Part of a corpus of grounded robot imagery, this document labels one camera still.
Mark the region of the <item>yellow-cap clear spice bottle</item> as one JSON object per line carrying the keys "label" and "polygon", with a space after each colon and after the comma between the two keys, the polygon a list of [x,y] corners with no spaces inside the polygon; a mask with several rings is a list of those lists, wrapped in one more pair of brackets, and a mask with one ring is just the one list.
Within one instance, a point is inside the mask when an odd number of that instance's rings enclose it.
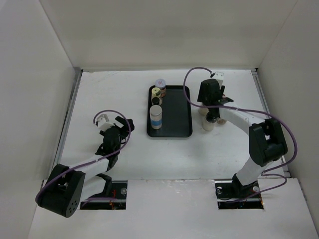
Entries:
{"label": "yellow-cap clear spice bottle", "polygon": [[154,97],[159,97],[159,98],[161,98],[160,89],[157,88],[157,87],[152,88],[151,100],[152,100],[152,98],[154,98]]}

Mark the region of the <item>left metal frame rail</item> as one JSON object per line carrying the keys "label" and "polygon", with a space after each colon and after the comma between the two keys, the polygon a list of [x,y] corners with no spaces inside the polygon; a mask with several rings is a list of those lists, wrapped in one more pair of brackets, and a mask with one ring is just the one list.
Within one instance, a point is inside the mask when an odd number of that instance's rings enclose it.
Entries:
{"label": "left metal frame rail", "polygon": [[69,97],[69,101],[68,101],[68,106],[66,109],[65,118],[63,121],[62,131],[61,131],[61,134],[60,134],[60,137],[58,140],[56,152],[55,152],[53,160],[49,166],[48,175],[51,173],[51,171],[55,167],[55,165],[58,164],[61,160],[65,141],[67,138],[67,134],[68,134],[68,130],[69,130],[70,122],[71,122],[71,118],[72,118],[74,105],[76,102],[76,97],[78,94],[78,90],[79,90],[79,86],[80,86],[80,82],[81,82],[81,78],[82,78],[82,74],[83,74],[83,69],[80,67],[74,67],[74,70],[75,70],[75,77],[73,80],[73,85],[72,85],[72,89],[71,89],[71,93],[70,93],[70,97]]}

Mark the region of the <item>black-cap grinder white salt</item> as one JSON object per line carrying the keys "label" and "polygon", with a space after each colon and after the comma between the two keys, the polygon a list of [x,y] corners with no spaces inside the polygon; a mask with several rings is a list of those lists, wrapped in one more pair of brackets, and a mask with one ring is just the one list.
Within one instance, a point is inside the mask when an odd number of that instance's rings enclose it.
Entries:
{"label": "black-cap grinder white salt", "polygon": [[209,112],[209,109],[208,108],[199,108],[198,112],[200,113],[200,115],[206,116]]}

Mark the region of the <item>small black-cap dark bottle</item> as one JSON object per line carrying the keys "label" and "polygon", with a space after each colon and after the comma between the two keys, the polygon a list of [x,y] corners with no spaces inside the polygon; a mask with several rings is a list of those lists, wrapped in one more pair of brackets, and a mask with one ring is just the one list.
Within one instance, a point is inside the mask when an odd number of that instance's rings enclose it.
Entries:
{"label": "small black-cap dark bottle", "polygon": [[162,104],[162,100],[159,97],[152,98],[152,105],[153,106],[160,106]]}

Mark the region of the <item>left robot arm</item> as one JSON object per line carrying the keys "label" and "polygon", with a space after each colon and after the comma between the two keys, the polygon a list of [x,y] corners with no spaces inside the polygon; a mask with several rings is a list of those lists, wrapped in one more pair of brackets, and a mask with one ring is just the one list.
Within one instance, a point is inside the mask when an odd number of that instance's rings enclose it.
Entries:
{"label": "left robot arm", "polygon": [[116,117],[121,125],[110,123],[106,114],[95,125],[103,141],[95,154],[83,163],[66,166],[57,164],[51,171],[35,202],[39,207],[65,218],[76,210],[124,210],[127,182],[114,181],[106,173],[118,161],[121,148],[135,129],[132,119]]}

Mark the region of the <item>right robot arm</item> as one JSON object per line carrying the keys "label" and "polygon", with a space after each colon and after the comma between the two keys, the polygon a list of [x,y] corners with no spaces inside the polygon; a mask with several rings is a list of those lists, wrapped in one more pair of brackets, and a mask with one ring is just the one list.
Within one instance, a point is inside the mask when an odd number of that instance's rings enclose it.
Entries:
{"label": "right robot arm", "polygon": [[[259,117],[255,110],[238,108],[231,98],[224,96],[225,87],[214,79],[200,84],[196,106],[204,115],[202,128],[212,131],[216,123],[231,122],[249,137],[249,158],[234,174],[231,191],[237,197],[249,192],[249,186],[272,162],[288,151],[280,122],[270,116]],[[226,140],[208,140],[205,136],[193,142],[183,143],[182,138],[192,134],[192,102],[185,85],[170,86],[164,103],[158,105],[155,98],[148,98],[147,134],[150,141],[136,139],[127,155],[129,168],[145,177],[186,178],[192,168],[203,165],[203,171],[211,171],[210,162],[217,160],[224,151],[224,161],[239,156],[231,151]]]}

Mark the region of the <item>black-cap brown spice bottle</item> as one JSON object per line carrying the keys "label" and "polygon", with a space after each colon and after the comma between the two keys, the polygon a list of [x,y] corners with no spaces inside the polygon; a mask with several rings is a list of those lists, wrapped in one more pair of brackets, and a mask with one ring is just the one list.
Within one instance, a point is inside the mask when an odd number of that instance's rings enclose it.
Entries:
{"label": "black-cap brown spice bottle", "polygon": [[219,118],[219,119],[217,120],[217,123],[220,124],[220,125],[224,125],[224,124],[227,123],[227,120],[224,120],[224,119],[222,119],[222,118]]}

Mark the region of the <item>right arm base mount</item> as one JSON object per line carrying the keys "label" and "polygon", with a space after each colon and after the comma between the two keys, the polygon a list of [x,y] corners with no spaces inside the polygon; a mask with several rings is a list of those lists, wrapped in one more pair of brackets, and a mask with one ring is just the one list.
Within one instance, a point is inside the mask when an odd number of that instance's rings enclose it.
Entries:
{"label": "right arm base mount", "polygon": [[216,181],[215,194],[220,210],[264,209],[257,181],[240,192],[235,192],[231,180]]}

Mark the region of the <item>black plastic tray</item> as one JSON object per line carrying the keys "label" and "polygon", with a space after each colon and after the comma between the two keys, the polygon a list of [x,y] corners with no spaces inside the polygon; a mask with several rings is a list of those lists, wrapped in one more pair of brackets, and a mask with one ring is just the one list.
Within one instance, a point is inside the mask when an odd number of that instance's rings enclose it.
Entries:
{"label": "black plastic tray", "polygon": [[147,134],[152,138],[187,138],[192,135],[191,106],[187,101],[190,97],[188,87],[168,85],[163,98],[162,126],[153,129],[150,115],[147,118]]}

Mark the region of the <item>black-cap white spice bottle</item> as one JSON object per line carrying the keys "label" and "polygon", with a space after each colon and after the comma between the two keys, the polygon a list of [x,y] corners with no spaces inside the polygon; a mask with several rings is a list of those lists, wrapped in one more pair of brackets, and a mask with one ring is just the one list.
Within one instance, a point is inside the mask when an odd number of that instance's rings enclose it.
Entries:
{"label": "black-cap white spice bottle", "polygon": [[207,114],[205,118],[203,119],[202,128],[205,131],[212,131],[215,127],[216,122],[217,122],[217,117],[213,117]]}

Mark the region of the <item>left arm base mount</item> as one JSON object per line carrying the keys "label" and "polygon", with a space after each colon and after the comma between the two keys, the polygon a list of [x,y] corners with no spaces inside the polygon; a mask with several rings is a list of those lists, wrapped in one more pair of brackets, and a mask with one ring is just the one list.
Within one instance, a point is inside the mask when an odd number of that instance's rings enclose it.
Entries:
{"label": "left arm base mount", "polygon": [[85,198],[80,210],[125,210],[127,204],[128,182],[112,181],[98,194]]}

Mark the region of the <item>white-lid brown spice jar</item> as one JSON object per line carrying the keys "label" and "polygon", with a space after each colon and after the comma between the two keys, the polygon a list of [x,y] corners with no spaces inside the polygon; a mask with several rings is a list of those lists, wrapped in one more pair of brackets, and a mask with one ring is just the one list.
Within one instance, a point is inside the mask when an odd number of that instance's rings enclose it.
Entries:
{"label": "white-lid brown spice jar", "polygon": [[160,89],[161,97],[166,95],[166,81],[164,79],[157,79],[155,81],[155,87]]}

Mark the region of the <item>tall blue-label bead jar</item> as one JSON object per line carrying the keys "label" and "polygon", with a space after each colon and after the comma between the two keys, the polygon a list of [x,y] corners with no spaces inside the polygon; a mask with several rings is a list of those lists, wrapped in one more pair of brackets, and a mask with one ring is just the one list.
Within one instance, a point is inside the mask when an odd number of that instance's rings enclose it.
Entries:
{"label": "tall blue-label bead jar", "polygon": [[153,129],[160,129],[162,126],[162,108],[159,105],[153,105],[149,110],[151,127]]}

